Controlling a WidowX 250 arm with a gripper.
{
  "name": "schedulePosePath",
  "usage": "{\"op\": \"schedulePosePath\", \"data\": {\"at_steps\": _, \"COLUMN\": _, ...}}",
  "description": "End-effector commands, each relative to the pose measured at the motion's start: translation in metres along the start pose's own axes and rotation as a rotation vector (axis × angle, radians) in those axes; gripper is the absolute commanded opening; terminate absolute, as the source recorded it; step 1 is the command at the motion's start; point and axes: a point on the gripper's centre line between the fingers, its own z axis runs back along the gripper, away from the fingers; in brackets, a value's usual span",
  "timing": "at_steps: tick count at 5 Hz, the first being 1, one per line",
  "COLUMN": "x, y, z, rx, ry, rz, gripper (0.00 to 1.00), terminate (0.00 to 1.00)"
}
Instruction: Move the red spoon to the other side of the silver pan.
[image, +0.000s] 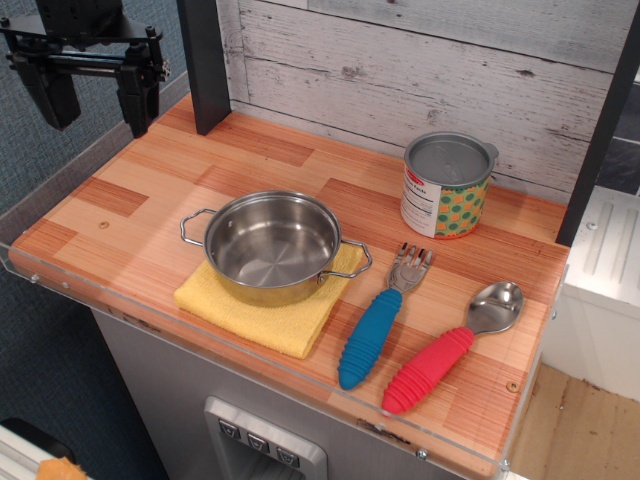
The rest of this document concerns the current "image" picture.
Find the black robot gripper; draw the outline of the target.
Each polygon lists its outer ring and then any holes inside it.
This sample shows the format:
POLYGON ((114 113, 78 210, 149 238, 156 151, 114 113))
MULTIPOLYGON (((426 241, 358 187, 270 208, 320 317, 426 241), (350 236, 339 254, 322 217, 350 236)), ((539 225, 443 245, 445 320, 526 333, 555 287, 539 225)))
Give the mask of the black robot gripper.
POLYGON ((169 76, 162 32, 127 18, 120 1, 38 1, 33 15, 1 17, 7 55, 45 121, 63 131, 81 114, 71 75, 115 78, 134 138, 159 115, 169 76))

